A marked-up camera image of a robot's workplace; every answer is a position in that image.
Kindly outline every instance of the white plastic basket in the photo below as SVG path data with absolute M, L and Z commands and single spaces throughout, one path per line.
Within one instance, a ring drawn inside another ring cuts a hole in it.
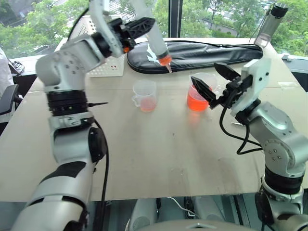
M 83 34 L 93 34 L 96 32 L 96 26 L 91 20 L 91 17 L 83 16 L 76 25 L 72 38 Z M 96 67 L 87 73 L 88 77 L 111 77 L 111 76 L 123 76 L 124 74 L 124 55 L 119 58 L 109 57 L 106 59 L 106 63 Z

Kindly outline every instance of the clear plastic cup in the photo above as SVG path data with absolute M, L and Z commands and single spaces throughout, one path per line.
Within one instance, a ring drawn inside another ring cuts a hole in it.
M 135 95 L 131 98 L 136 107 L 140 107 L 143 112 L 151 112 L 157 104 L 156 83 L 142 79 L 134 83 L 133 91 Z
M 189 75 L 189 79 L 191 80 L 191 77 L 194 76 L 196 78 L 199 78 L 203 80 L 204 83 L 206 83 L 212 91 L 215 91 L 217 88 L 217 79 L 214 75 L 209 73 L 196 73 L 193 75 Z M 192 84 L 192 81 L 190 81 L 190 85 L 188 88 L 187 93 L 187 105 L 190 109 L 194 111 L 203 111 L 208 107 L 208 101 L 206 101 L 196 90 L 194 85 Z

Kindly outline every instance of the cup handle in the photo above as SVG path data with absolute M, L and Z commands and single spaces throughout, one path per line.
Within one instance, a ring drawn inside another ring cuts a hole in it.
M 136 106 L 136 107 L 140 107 L 140 104 L 136 101 L 136 99 L 137 99 L 137 96 L 136 96 L 136 95 L 134 95 L 134 96 L 131 98 L 131 100 L 133 100 L 135 106 Z

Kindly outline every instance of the orange liquid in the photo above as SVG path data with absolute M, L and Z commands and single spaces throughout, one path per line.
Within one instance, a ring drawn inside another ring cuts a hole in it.
M 156 108 L 156 99 L 155 98 L 145 98 L 140 102 L 140 109 L 143 112 L 151 112 Z
M 187 105 L 190 109 L 194 111 L 203 111 L 208 107 L 208 101 L 200 101 L 194 99 L 190 94 L 187 94 Z

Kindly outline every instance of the plastic measuring cup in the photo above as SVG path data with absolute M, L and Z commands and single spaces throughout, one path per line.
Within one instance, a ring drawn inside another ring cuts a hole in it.
M 131 98 L 136 107 L 140 107 L 143 112 L 153 111 L 157 104 L 156 83 L 142 79 L 134 83 L 133 91 L 135 95 Z
M 217 79 L 214 75 L 200 72 L 189 75 L 190 80 L 192 76 L 203 80 L 203 82 L 206 83 L 212 91 L 216 90 Z M 190 85 L 188 88 L 187 105 L 190 109 L 199 112 L 205 110 L 208 107 L 208 102 L 197 92 L 196 88 L 192 84 L 192 81 L 190 81 Z

